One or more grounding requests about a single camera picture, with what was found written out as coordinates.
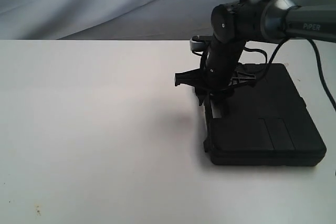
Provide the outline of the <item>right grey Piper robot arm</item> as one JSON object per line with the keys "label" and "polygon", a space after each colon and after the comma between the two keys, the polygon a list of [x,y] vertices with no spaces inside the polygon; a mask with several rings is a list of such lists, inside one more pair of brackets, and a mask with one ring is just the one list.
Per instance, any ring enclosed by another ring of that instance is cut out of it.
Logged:
{"label": "right grey Piper robot arm", "polygon": [[[194,37],[192,53],[201,56],[199,68],[176,73],[174,84],[195,88],[199,103],[209,95],[227,94],[243,86],[255,86],[270,70],[281,46],[291,39],[305,39],[312,46],[322,87],[335,106],[325,82],[316,41],[335,42],[335,6],[298,6],[291,0],[239,0],[216,6],[211,13],[213,34]],[[261,74],[237,71],[249,41],[277,45]]]}

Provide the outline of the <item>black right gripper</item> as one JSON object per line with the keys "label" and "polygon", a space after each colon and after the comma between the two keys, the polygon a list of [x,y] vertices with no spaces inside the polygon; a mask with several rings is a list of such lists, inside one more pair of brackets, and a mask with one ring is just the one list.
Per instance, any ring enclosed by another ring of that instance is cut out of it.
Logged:
{"label": "black right gripper", "polygon": [[[207,93],[218,93],[254,84],[256,75],[238,70],[238,62],[245,49],[245,40],[233,40],[228,43],[212,36],[208,48],[201,52],[199,68],[176,73],[174,85],[187,85],[197,91],[198,105],[201,106]],[[232,93],[225,93],[222,101],[222,113],[230,114],[228,99]]]}

